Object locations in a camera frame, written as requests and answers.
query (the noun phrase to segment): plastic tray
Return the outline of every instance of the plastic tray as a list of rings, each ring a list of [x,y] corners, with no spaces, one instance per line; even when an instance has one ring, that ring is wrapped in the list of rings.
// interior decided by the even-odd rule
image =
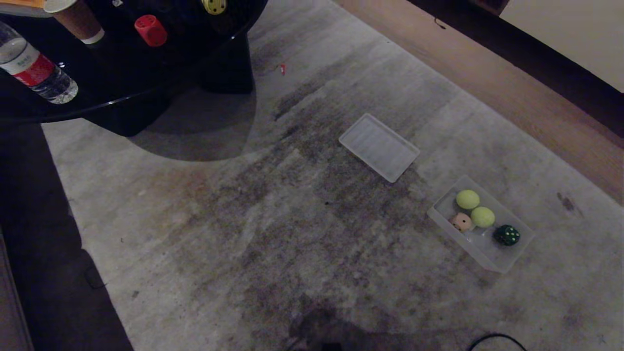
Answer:
[[[390,183],[396,182],[421,153],[370,114],[358,119],[338,140]]]
[[[462,190],[471,189],[477,192],[481,202],[480,206],[488,207],[496,215],[494,226],[483,229],[461,233],[449,222],[458,212],[470,215],[469,210],[461,209],[455,202],[457,193]],[[437,223],[440,228],[451,238],[453,238],[464,250],[487,270],[507,273],[520,257],[524,249],[531,243],[535,233],[524,224],[518,217],[514,216],[500,202],[496,201],[487,191],[470,179],[467,175],[461,177],[451,189],[442,196],[427,211],[427,215]],[[520,241],[513,246],[504,246],[494,240],[492,234],[494,230],[502,225],[509,224],[520,232]]]

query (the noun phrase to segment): water bottle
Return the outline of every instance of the water bottle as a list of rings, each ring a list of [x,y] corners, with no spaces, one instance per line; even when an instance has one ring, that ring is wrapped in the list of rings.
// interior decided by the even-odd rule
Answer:
[[[78,94],[73,79],[2,22],[0,67],[53,104],[70,102]]]

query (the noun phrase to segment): green ball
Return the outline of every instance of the green ball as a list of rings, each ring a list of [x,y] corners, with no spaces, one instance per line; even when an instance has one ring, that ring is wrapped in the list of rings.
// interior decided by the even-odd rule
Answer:
[[[474,225],[481,228],[492,227],[494,225],[494,221],[496,221],[494,212],[483,206],[472,210],[470,218],[472,219],[472,223],[474,223]]]
[[[460,191],[457,195],[456,200],[457,205],[466,210],[472,210],[473,208],[477,207],[479,205],[479,202],[481,201],[479,195],[472,190]]]

